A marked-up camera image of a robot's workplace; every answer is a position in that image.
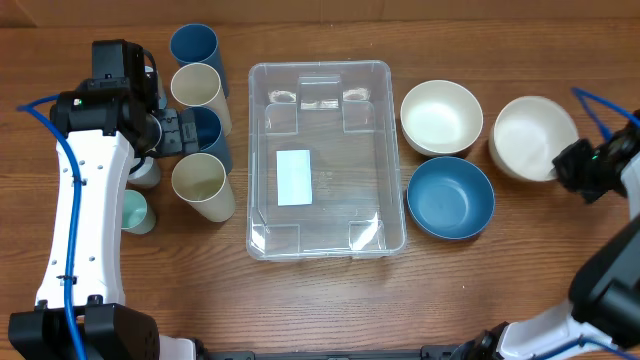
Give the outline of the dark blue bowl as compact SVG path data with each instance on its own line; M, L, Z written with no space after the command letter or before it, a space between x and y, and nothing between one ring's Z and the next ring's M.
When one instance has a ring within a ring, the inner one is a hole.
M492 183L478 166L445 156L416 168L407 186L407 205L424 232L462 241L485 230L493 218L496 199Z

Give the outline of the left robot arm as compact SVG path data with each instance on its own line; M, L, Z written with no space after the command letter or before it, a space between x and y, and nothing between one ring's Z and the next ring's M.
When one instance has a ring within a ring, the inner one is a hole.
M136 158L164 153L155 63L122 39L92 45L92 75L73 91L19 106L56 138L59 191L49 262L33 310L11 314L25 359L204 359L196 339L159 333L125 305L120 249Z

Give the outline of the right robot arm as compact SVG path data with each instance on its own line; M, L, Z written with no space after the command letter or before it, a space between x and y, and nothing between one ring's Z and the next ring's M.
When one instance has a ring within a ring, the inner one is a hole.
M639 343L639 115L603 144L579 140L553 161L560 183L588 203L613 190L630 221L572 280L567 301L523 322L502 323L459 346L455 359L568 359L605 350L630 358Z

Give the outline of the light blue small cup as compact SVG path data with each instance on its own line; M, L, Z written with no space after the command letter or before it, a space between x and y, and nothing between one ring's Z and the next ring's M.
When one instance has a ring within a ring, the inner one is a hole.
M168 105L168 100L167 100L167 96L166 96L163 82L160 75L158 74L157 71L153 70L152 66L148 66L148 65L145 66L145 73L148 77L151 77L152 75L155 76L155 80L157 83L157 93L158 93L158 107L160 109L165 109Z

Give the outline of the cream bowl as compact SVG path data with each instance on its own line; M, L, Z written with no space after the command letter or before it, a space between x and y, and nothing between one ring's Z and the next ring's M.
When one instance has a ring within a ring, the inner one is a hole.
M484 126L477 98L448 80L430 80L412 88L402 101L400 121L406 141L425 156L466 151Z
M490 131L489 152L496 166L521 181L556 179L552 160L579 139L570 115L556 102L523 96L508 103Z

